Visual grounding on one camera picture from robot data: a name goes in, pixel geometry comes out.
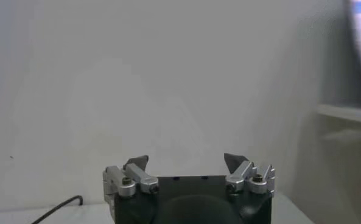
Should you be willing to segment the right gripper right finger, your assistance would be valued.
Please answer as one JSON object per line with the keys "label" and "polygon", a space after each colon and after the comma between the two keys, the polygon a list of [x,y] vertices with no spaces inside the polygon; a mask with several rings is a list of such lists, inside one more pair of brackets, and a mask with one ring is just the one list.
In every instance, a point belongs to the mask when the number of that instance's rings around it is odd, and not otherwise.
{"label": "right gripper right finger", "polygon": [[254,162],[242,155],[224,153],[224,160],[230,172],[225,185],[232,194],[248,190],[253,194],[275,193],[275,168],[270,164],[258,172]]}

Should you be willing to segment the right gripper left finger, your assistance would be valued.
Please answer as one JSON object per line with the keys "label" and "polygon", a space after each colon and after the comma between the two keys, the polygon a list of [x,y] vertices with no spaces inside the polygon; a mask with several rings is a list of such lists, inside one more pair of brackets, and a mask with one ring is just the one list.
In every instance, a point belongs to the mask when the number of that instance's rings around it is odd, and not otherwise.
{"label": "right gripper left finger", "polygon": [[145,170],[149,161],[148,155],[130,158],[122,167],[108,166],[103,171],[103,194],[110,198],[118,194],[120,197],[132,197],[137,187],[145,194],[158,192],[159,180]]}

